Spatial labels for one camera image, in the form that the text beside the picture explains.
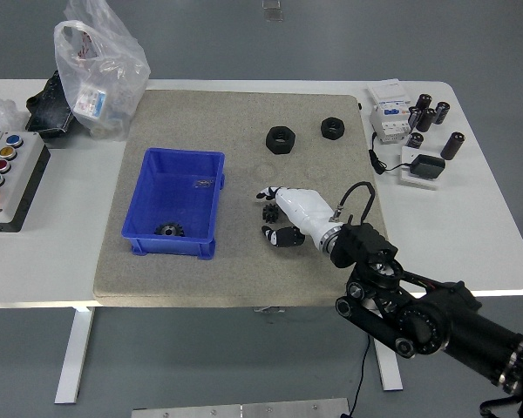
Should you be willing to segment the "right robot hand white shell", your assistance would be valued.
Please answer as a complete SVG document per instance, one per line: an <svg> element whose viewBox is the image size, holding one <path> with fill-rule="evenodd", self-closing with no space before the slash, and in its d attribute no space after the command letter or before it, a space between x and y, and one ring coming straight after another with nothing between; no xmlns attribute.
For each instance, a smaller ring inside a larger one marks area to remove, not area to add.
<svg viewBox="0 0 523 418"><path fill-rule="evenodd" d="M336 220L334 211L317 191L270 186L256 197L275 202L264 213L265 220L277 219L276 210L280 209L292 223L277 230L269 226L261 228L273 246L300 246L310 237L321 253L331 253L343 224Z"/></svg>

